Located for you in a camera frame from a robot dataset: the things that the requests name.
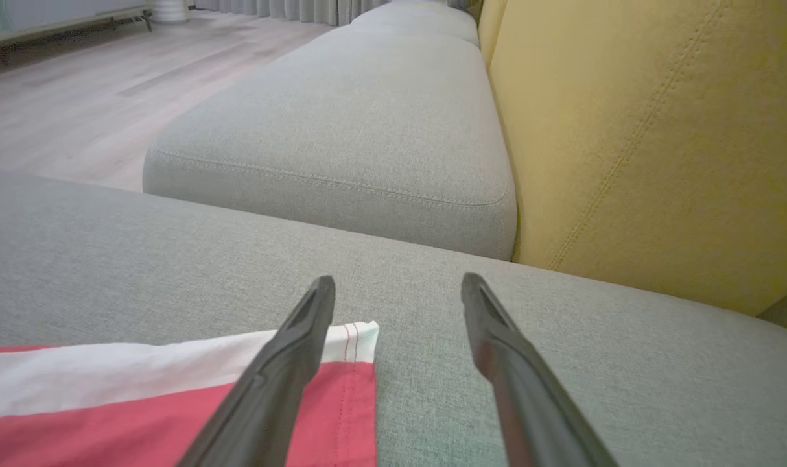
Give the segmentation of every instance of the white fabric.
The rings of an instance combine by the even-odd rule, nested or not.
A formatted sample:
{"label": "white fabric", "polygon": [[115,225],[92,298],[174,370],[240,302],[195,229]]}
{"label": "white fabric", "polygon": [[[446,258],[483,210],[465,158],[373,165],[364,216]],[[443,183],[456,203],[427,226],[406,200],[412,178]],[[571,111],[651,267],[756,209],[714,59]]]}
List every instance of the white fabric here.
{"label": "white fabric", "polygon": [[[275,333],[167,346],[115,343],[0,353],[0,416],[83,409],[230,384]],[[322,363],[372,363],[378,334],[376,322],[331,326]]]}

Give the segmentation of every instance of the laminate flooring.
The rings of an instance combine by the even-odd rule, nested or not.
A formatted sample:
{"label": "laminate flooring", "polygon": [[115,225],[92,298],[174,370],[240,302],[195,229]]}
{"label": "laminate flooring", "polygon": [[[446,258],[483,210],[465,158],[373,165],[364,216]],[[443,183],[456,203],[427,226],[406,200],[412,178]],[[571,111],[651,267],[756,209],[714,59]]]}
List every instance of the laminate flooring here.
{"label": "laminate flooring", "polygon": [[178,26],[90,27],[0,62],[0,169],[141,191],[178,115],[332,27],[192,11]]}

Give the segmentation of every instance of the gray cushion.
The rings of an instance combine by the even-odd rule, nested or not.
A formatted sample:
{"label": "gray cushion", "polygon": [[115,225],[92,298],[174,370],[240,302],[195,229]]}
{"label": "gray cushion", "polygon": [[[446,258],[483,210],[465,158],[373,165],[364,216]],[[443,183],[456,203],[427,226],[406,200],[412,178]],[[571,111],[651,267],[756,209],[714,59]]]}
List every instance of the gray cushion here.
{"label": "gray cushion", "polygon": [[388,3],[355,18],[351,26],[406,34],[444,34],[480,47],[474,18],[441,2]]}
{"label": "gray cushion", "polygon": [[329,32],[177,118],[143,189],[509,259],[515,188],[480,51]]}
{"label": "gray cushion", "polygon": [[376,320],[379,464],[505,462],[459,299],[482,274],[621,465],[787,464],[787,330],[673,296],[174,199],[0,177],[0,346]]}

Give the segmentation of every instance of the red and white cloth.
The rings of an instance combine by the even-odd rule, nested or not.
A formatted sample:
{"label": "red and white cloth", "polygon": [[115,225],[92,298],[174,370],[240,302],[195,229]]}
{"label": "red and white cloth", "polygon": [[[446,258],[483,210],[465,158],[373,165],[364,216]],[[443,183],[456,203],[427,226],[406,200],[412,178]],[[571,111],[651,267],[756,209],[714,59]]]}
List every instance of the red and white cloth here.
{"label": "red and white cloth", "polygon": [[[275,331],[0,348],[0,466],[174,465]],[[379,326],[331,326],[287,465],[374,465]]]}

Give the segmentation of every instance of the red stitching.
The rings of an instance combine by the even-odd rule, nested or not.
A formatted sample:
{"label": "red stitching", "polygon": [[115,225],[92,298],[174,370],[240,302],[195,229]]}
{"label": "red stitching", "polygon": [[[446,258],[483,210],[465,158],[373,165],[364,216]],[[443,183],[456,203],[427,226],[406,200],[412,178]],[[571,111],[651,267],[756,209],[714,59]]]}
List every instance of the red stitching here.
{"label": "red stitching", "polygon": [[343,326],[344,326],[344,331],[347,332],[347,342],[344,343],[344,361],[347,361],[347,346],[350,343],[350,330],[347,328],[346,324],[343,324]]}
{"label": "red stitching", "polygon": [[[355,322],[351,323],[351,324],[354,326],[354,328],[356,328],[356,323]],[[353,363],[356,363],[357,359],[358,359],[358,328],[356,328],[356,343],[355,343],[354,349],[353,349]]]}
{"label": "red stitching", "polygon": [[[356,372],[356,366],[353,365],[353,373],[350,376],[354,376]],[[353,389],[354,381],[350,381],[351,388]],[[348,408],[347,408],[347,444],[344,444],[344,460],[346,463],[350,462],[350,443],[352,443],[352,438],[350,437],[350,426],[353,425],[353,402],[347,401]]]}
{"label": "red stitching", "polygon": [[346,392],[346,390],[347,390],[347,382],[343,381],[342,382],[342,401],[341,401],[341,404],[339,405],[339,420],[337,420],[337,422],[336,422],[336,442],[335,442],[335,446],[333,446],[334,449],[335,449],[334,458],[335,458],[335,461],[336,461],[333,464],[334,467],[339,462],[339,448],[340,448],[340,445],[341,445],[341,429],[342,429],[341,416],[342,416],[342,413],[344,413],[344,393]]}

